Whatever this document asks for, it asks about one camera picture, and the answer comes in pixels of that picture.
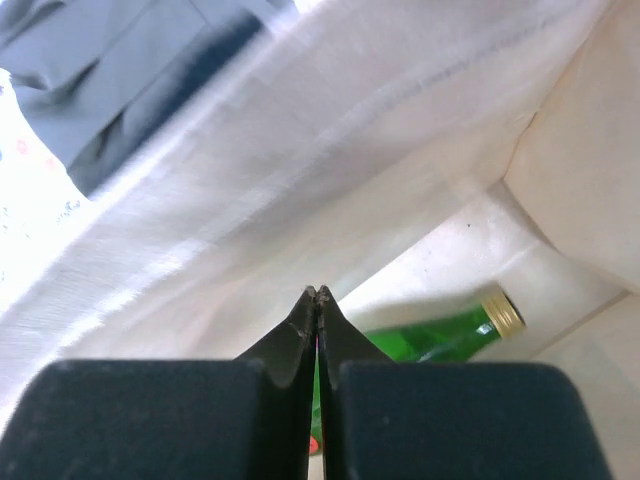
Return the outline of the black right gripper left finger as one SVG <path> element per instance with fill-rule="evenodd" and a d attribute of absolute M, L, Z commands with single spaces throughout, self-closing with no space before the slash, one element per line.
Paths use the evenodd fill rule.
<path fill-rule="evenodd" d="M 304 479 L 316 292 L 232 360 L 64 360 L 1 439 L 5 479 Z"/>

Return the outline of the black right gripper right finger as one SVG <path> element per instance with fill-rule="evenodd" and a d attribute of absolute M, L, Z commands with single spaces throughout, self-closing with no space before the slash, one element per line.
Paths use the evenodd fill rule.
<path fill-rule="evenodd" d="M 327 287 L 318 391 L 328 479 L 608 479 L 582 399 L 541 363 L 397 363 Z"/>

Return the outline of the green Perrier bottle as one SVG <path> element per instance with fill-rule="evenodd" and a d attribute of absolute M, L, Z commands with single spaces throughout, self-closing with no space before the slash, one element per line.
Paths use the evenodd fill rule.
<path fill-rule="evenodd" d="M 465 362 L 489 345 L 511 338 L 526 322 L 508 295 L 494 288 L 460 313 L 362 332 L 337 303 L 324 298 L 318 318 L 317 353 L 329 371 L 345 361 L 384 363 Z"/>

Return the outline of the beige canvas tote bag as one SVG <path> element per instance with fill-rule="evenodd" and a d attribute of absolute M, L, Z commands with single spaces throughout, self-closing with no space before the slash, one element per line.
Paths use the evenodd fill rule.
<path fill-rule="evenodd" d="M 291 1 L 1 311 L 1 417 L 68 358 L 224 358 L 308 285 L 360 328 L 491 284 L 639 475 L 639 5 Z"/>

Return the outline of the floral table mat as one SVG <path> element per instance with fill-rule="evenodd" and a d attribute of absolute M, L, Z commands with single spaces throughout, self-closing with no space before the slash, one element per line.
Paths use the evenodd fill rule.
<path fill-rule="evenodd" d="M 24 118 L 1 71 L 1 311 L 38 279 L 90 208 Z"/>

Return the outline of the grey folded cloth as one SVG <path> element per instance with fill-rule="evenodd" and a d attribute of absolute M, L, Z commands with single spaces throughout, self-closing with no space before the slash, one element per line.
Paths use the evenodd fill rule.
<path fill-rule="evenodd" d="M 1 66 L 28 124 L 92 194 L 291 1 L 5 1 Z"/>

